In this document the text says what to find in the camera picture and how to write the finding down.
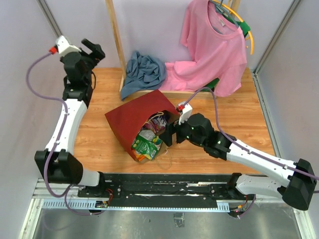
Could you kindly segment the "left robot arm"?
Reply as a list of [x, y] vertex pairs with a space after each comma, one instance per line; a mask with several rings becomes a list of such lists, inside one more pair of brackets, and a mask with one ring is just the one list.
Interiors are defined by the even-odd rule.
[[63, 35], [49, 51], [51, 55], [60, 55], [66, 73], [62, 97], [57, 99], [62, 109], [50, 141], [44, 150], [35, 153], [34, 160], [46, 183], [86, 186], [94, 196], [101, 197], [107, 191], [106, 183], [101, 181], [99, 172], [85, 169], [75, 158], [74, 144], [95, 90], [93, 70], [105, 58], [105, 53], [99, 44], [88, 39], [81, 42], [91, 53], [71, 44]]

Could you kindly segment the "green snack bag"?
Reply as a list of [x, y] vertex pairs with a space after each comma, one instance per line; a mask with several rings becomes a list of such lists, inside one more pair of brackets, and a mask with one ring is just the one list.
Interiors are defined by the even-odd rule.
[[136, 150], [142, 154], [148, 154], [153, 160], [159, 152], [162, 140], [151, 130], [141, 130], [134, 139], [131, 150]]

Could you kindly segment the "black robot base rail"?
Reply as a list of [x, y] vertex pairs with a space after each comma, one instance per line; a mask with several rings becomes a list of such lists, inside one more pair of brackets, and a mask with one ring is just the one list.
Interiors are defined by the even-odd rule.
[[78, 191], [80, 198], [108, 198], [112, 207], [137, 209], [212, 209], [219, 200], [244, 203], [245, 196], [228, 187], [229, 174], [105, 173], [104, 184]]

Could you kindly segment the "red brown paper bag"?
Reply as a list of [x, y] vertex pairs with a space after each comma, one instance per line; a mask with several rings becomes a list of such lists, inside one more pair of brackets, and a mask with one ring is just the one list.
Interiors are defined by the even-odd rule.
[[134, 139], [152, 115], [165, 111], [179, 116], [169, 99], [159, 90], [154, 90], [105, 113], [105, 117], [120, 145], [137, 161], [131, 150]]

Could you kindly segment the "orange Fox's candy bag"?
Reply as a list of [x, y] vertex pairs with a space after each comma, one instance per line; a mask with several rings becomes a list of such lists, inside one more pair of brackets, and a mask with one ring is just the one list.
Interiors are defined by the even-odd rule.
[[137, 162], [142, 162], [142, 161], [145, 161], [145, 160], [148, 160], [148, 161], [152, 160], [151, 157], [148, 154], [145, 155], [145, 154], [139, 153], [139, 152], [137, 152], [134, 149], [132, 150], [132, 153], [134, 154]]

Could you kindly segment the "purple Fox's candy bag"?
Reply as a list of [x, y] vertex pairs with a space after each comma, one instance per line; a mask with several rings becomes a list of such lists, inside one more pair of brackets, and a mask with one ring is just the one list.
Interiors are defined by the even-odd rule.
[[142, 129], [144, 130], [151, 130], [153, 133], [158, 133], [161, 130], [165, 129], [166, 120], [159, 116], [157, 118], [151, 119], [150, 121], [146, 122]]

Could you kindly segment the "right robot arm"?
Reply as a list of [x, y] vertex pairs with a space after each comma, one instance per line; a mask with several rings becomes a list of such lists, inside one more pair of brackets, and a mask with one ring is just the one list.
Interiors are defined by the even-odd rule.
[[187, 140], [214, 158], [246, 165], [262, 173], [262, 176], [233, 173], [226, 186], [229, 198], [264, 195], [281, 198], [298, 210], [309, 209], [318, 177], [308, 161], [302, 158], [297, 162], [286, 160], [250, 147], [232, 135], [215, 130], [210, 120], [200, 113], [191, 115], [184, 122], [168, 123], [159, 137], [171, 146], [174, 135], [177, 143]]

